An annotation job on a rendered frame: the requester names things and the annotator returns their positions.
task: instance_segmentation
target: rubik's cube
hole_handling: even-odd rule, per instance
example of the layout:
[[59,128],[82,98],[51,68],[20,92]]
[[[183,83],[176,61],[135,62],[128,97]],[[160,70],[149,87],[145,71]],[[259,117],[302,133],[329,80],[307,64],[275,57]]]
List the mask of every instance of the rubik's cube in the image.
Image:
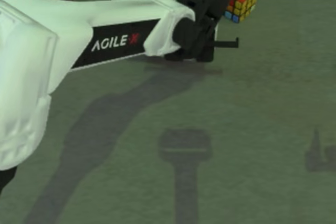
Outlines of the rubik's cube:
[[224,16],[239,23],[254,10],[256,3],[257,0],[230,0]]

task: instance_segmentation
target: white robotic arm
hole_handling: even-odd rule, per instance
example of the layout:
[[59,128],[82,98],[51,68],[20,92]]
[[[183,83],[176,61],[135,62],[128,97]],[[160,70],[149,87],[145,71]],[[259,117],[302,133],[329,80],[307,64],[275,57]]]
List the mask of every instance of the white robotic arm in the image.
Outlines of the white robotic arm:
[[69,71],[141,54],[207,62],[215,46],[238,47],[214,41],[228,2],[0,0],[0,171],[37,148]]

